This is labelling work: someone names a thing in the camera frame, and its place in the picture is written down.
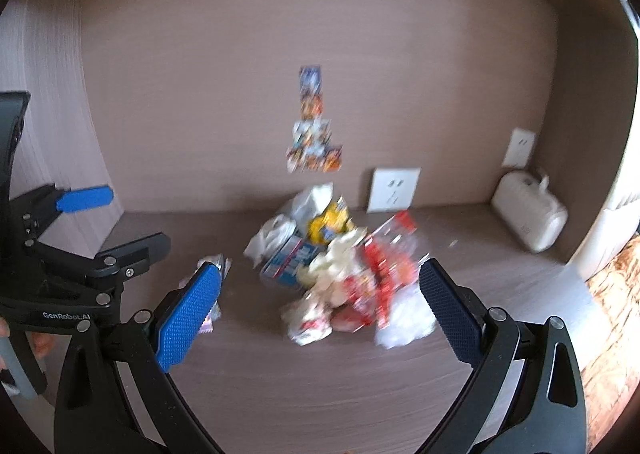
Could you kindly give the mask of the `person's left hand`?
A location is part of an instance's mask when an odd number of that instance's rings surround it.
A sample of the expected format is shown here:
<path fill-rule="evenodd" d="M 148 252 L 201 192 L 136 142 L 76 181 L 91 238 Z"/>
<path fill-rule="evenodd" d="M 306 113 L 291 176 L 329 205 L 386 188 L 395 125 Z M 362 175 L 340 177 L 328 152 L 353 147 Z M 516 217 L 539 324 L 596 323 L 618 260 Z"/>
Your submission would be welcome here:
<path fill-rule="evenodd" d="M 0 337 L 9 338 L 11 336 L 11 330 L 8 322 L 3 317 L 0 317 Z M 55 346 L 56 338 L 54 335 L 48 333 L 33 333 L 32 334 L 32 346 L 34 347 L 34 354 L 37 359 L 43 359 L 48 356 Z"/>

